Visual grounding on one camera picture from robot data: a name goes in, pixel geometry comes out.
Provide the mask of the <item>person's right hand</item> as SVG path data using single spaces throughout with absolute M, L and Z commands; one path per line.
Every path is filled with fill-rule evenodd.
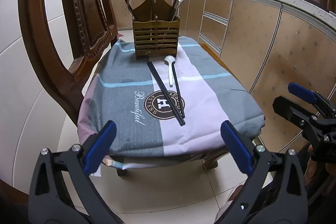
M 307 149 L 308 153 L 310 155 L 313 154 L 314 149 L 313 146 L 310 144 L 309 148 Z M 320 160 L 313 160 L 310 156 L 308 162 L 307 162 L 307 167 L 306 167 L 306 171 L 304 174 L 304 179 L 305 179 L 305 184 L 309 185 L 312 181 L 313 181 L 313 177 L 315 175 L 315 173 L 317 172 L 317 169 L 319 166 L 325 165 L 325 170 L 329 173 L 329 175 L 335 177 L 335 164 L 331 164 L 331 163 L 325 163 L 324 161 L 320 161 Z

